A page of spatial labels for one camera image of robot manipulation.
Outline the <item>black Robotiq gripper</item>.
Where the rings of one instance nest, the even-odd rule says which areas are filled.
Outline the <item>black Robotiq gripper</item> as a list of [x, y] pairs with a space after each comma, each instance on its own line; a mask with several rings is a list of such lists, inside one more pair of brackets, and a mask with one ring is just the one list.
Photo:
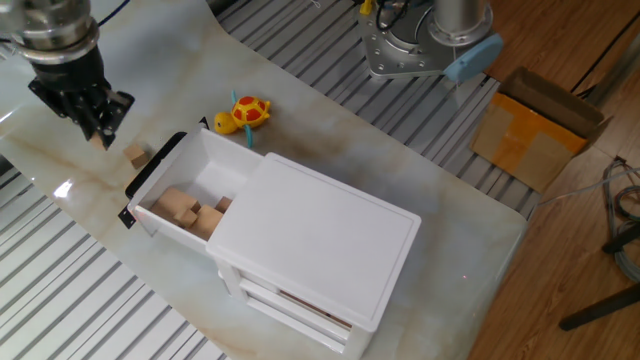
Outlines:
[[98, 47], [71, 62], [55, 65], [33, 64], [36, 77], [28, 88], [55, 114], [78, 125], [87, 141], [98, 149], [108, 149], [135, 98], [125, 92], [106, 91], [94, 109], [79, 91], [91, 87], [109, 88], [104, 62]]

